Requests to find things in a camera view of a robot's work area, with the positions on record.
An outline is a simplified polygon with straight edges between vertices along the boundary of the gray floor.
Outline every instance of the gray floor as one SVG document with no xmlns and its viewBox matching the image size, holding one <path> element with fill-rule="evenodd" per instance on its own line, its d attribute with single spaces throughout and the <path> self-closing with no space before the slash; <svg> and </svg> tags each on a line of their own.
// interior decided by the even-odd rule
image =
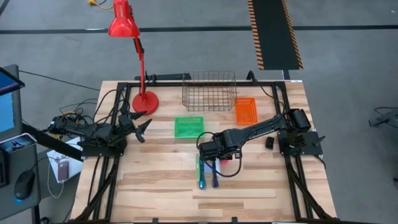
<svg viewBox="0 0 398 224">
<path fill-rule="evenodd" d="M 248 25 L 244 0 L 130 1 L 139 27 Z M 287 0 L 294 26 L 398 24 L 396 0 Z M 86 1 L 12 0 L 0 29 L 105 28 L 112 11 Z M 291 71 L 304 81 L 315 126 L 323 142 L 327 174 L 338 216 L 344 220 L 396 223 L 398 132 L 370 128 L 377 106 L 398 106 L 398 30 L 295 32 L 304 69 Z M 259 71 L 251 32 L 142 34 L 149 73 L 187 70 L 233 70 L 244 78 L 281 79 L 280 72 Z M 103 80 L 129 80 L 138 74 L 131 40 L 106 34 L 0 35 L 0 66 L 99 88 Z M 44 128 L 58 107 L 97 97 L 98 92 L 20 74 L 22 115 Z M 87 107 L 87 113 L 93 108 Z M 60 222 L 72 204 L 77 179 L 58 199 L 40 204 L 43 216 Z M 28 223 L 30 212 L 4 223 Z"/>
</svg>

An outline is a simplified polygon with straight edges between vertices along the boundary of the wooden table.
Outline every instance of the wooden table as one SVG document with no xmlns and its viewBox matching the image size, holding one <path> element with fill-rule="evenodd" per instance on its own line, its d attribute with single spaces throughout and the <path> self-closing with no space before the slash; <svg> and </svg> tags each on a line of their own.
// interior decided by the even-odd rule
<svg viewBox="0 0 398 224">
<path fill-rule="evenodd" d="M 103 82 L 99 98 L 116 85 L 117 82 Z M 312 122 L 303 83 L 286 81 L 286 87 L 290 107 L 304 109 Z M 264 89 L 272 94 L 271 88 Z M 235 124 L 234 109 L 230 112 L 188 112 L 182 105 L 181 87 L 149 87 L 148 90 L 157 94 L 160 105 L 154 114 L 136 122 L 141 124 L 153 119 L 144 135 L 144 144 L 133 134 L 127 137 L 128 147 L 119 165 L 112 222 L 149 222 L 152 218 L 159 218 L 161 222 L 230 222 L 231 217 L 247 222 L 294 220 L 285 161 L 279 154 L 277 138 L 273 151 L 264 146 L 265 138 L 276 137 L 276 133 L 244 145 L 243 166 L 237 176 L 220 177 L 220 187 L 213 189 L 212 175 L 206 175 L 208 188 L 199 190 L 195 177 L 195 155 L 198 153 L 195 140 L 175 139 L 174 119 L 176 116 L 203 116 L 205 131 L 212 132 L 242 128 Z M 137 91 L 138 88 L 132 88 L 130 102 Z M 238 96 L 255 97 L 259 121 L 275 115 L 273 99 L 259 87 L 237 87 L 237 91 Z M 113 103 L 114 93 L 105 98 L 96 119 L 106 116 Z M 309 191 L 327 213 L 335 216 L 323 164 L 313 156 L 302 156 L 302 160 Z M 96 158 L 84 161 L 71 218 L 77 217 L 86 207 L 95 162 Z M 233 160 L 221 171 L 232 174 L 237 167 L 238 160 Z M 96 183 L 100 169 L 98 166 Z M 305 217 L 302 194 L 297 191 Z M 103 198 L 100 218 L 104 217 L 107 196 Z"/>
</svg>

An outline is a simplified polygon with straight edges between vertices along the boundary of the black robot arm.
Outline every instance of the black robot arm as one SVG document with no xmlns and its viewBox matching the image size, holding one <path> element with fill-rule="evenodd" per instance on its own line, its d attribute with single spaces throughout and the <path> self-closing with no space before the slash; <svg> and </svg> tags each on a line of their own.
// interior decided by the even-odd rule
<svg viewBox="0 0 398 224">
<path fill-rule="evenodd" d="M 227 129 L 213 134 L 210 142 L 199 144 L 200 157 L 204 161 L 218 159 L 232 159 L 233 154 L 240 158 L 241 148 L 246 141 L 273 133 L 287 130 L 291 133 L 304 133 L 311 128 L 311 124 L 304 110 L 291 109 L 284 114 L 277 115 L 267 121 L 254 124 L 243 129 Z"/>
<path fill-rule="evenodd" d="M 136 134 L 139 142 L 145 142 L 142 135 L 152 119 L 139 126 L 132 122 L 133 119 L 138 119 L 145 113 L 146 111 L 119 115 L 119 124 L 115 126 L 108 123 L 79 124 L 65 116 L 57 116 L 53 118 L 47 131 L 52 134 L 74 134 L 83 137 L 84 140 L 78 142 L 83 150 L 88 147 L 102 147 L 120 151 L 127 146 L 126 136 L 131 133 Z"/>
</svg>

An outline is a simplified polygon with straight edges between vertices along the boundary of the green plastic tray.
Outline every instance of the green plastic tray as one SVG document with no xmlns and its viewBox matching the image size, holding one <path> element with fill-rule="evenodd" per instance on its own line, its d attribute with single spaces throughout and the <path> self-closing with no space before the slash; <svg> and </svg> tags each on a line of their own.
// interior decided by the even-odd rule
<svg viewBox="0 0 398 224">
<path fill-rule="evenodd" d="M 176 117 L 174 136 L 176 138 L 197 138 L 205 131 L 205 123 L 201 116 Z"/>
</svg>

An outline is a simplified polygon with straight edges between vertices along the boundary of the orange tray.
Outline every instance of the orange tray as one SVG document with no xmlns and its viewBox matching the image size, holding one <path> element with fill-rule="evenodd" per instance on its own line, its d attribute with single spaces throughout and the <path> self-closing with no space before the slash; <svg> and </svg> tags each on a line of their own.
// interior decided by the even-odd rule
<svg viewBox="0 0 398 224">
<path fill-rule="evenodd" d="M 236 124 L 256 124 L 258 122 L 256 101 L 252 97 L 235 99 Z"/>
</svg>

